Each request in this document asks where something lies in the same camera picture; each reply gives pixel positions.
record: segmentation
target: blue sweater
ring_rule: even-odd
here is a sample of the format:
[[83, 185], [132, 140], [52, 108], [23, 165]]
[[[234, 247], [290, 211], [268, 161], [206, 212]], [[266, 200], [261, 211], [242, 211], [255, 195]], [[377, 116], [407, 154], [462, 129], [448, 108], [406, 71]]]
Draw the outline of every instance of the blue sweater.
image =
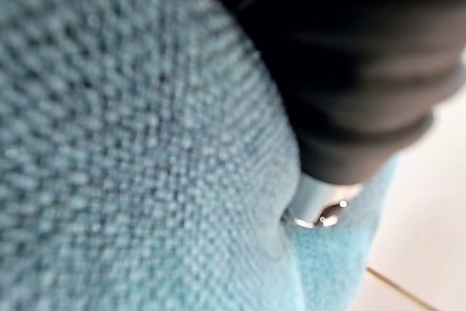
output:
[[0, 310], [342, 311], [390, 169], [334, 228], [215, 0], [0, 0]]

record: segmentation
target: white floor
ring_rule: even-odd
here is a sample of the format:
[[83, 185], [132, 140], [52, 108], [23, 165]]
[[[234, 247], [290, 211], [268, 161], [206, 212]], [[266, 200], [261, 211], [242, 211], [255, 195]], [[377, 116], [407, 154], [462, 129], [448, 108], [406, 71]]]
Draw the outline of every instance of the white floor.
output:
[[[466, 91], [403, 153], [369, 266], [440, 311], [466, 311]], [[353, 311], [420, 311], [372, 276]]]

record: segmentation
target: dark gray fabric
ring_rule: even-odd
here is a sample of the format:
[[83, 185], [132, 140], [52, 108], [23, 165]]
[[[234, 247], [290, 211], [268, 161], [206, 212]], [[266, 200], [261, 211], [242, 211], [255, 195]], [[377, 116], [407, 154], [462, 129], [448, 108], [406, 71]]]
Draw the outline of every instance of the dark gray fabric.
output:
[[302, 169], [370, 179], [456, 92], [466, 0], [222, 0], [278, 83]]

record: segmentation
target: fuzzy blue fabric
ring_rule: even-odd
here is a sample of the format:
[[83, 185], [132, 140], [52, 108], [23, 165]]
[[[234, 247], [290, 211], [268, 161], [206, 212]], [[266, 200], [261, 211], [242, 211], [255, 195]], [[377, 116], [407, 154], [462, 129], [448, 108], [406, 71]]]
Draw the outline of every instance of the fuzzy blue fabric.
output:
[[0, 310], [343, 311], [391, 166], [280, 221], [299, 157], [215, 0], [0, 0]]

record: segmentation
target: knit texture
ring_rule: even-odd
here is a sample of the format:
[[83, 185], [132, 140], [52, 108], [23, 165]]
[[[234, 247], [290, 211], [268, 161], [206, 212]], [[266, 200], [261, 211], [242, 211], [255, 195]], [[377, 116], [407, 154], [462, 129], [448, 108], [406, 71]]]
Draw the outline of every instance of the knit texture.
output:
[[0, 152], [1, 311], [345, 310], [389, 178], [280, 221], [296, 142], [215, 0], [0, 0]]

